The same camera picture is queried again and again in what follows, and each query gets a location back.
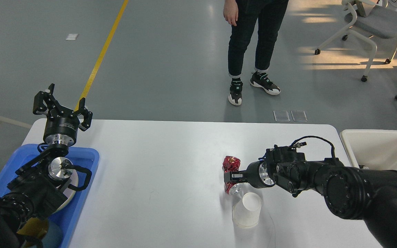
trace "clear plastic cup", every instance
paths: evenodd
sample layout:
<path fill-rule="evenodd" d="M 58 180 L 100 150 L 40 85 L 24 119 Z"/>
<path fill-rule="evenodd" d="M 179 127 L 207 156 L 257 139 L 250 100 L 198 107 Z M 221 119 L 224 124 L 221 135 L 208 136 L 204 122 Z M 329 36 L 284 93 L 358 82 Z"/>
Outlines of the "clear plastic cup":
<path fill-rule="evenodd" d="M 241 228 L 256 226 L 260 218 L 261 204 L 259 195 L 252 192 L 246 193 L 232 210 L 234 224 Z"/>

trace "person's hand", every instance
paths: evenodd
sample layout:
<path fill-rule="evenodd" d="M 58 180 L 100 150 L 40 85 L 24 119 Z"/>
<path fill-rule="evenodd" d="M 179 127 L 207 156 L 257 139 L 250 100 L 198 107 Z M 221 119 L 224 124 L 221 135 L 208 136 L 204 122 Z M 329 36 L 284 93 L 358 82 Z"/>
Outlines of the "person's hand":
<path fill-rule="evenodd" d="M 223 16 L 227 23 L 236 26 L 238 21 L 238 5 L 235 0 L 225 0 L 223 7 Z"/>

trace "black pants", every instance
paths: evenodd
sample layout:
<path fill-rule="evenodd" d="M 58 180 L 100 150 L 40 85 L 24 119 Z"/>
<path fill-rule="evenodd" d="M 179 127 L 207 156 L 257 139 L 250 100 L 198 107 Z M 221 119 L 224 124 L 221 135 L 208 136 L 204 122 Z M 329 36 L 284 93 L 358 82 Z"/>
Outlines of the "black pants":
<path fill-rule="evenodd" d="M 258 43 L 255 52 L 255 69 L 266 72 L 271 63 L 278 30 L 283 21 L 289 0 L 236 0 L 238 4 L 237 26 L 232 26 L 232 35 L 227 53 L 229 74 L 232 78 L 241 75 L 243 57 L 251 42 L 258 19 Z"/>

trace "white plastic container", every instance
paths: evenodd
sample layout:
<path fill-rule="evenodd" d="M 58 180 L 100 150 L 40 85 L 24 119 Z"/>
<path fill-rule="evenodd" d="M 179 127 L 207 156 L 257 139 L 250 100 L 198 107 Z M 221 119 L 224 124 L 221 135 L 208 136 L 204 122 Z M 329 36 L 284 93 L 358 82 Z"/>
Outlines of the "white plastic container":
<path fill-rule="evenodd" d="M 397 171 L 397 131 L 347 129 L 340 133 L 353 167 Z"/>
<path fill-rule="evenodd" d="M 259 195 L 252 192 L 246 193 L 232 210 L 234 224 L 241 228 L 256 226 L 260 218 L 261 204 Z"/>

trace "black sneaker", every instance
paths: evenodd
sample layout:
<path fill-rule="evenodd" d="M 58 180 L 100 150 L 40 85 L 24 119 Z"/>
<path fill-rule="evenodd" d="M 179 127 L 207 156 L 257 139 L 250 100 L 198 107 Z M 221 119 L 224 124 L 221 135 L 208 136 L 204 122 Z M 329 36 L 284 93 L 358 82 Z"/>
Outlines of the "black sneaker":
<path fill-rule="evenodd" d="M 241 90 L 243 89 L 243 82 L 240 79 L 232 80 L 229 88 L 230 93 L 227 99 L 233 105 L 241 105 Z"/>
<path fill-rule="evenodd" d="M 278 95 L 280 94 L 280 88 L 274 84 L 269 78 L 267 78 L 267 73 L 258 73 L 254 72 L 251 77 L 251 85 L 254 87 L 263 88 L 266 93 L 269 95 Z"/>

